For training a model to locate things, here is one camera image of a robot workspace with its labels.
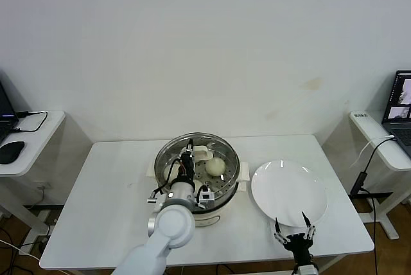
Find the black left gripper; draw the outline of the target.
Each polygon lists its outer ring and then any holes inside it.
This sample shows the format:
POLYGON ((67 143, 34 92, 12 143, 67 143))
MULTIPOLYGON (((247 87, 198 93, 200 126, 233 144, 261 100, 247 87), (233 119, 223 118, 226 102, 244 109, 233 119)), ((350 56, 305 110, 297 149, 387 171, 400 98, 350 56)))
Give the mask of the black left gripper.
POLYGON ((187 182, 193 182, 195 174, 194 143, 189 138, 187 145, 180 151, 180 168, 178 178, 187 182))

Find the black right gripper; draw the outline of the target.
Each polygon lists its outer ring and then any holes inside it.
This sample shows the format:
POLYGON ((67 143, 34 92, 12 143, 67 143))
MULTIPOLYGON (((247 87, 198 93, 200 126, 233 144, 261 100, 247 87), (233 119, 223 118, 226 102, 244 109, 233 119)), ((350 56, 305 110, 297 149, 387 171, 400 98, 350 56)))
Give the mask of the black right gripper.
POLYGON ((302 211, 302 217, 306 224, 306 232, 284 237, 281 234, 281 229, 277 218, 274 223, 274 238, 284 245, 287 251, 292 252, 294 261, 297 265, 309 265, 312 263, 310 247, 313 245, 313 237, 316 232, 316 227, 310 222, 309 218, 302 211))

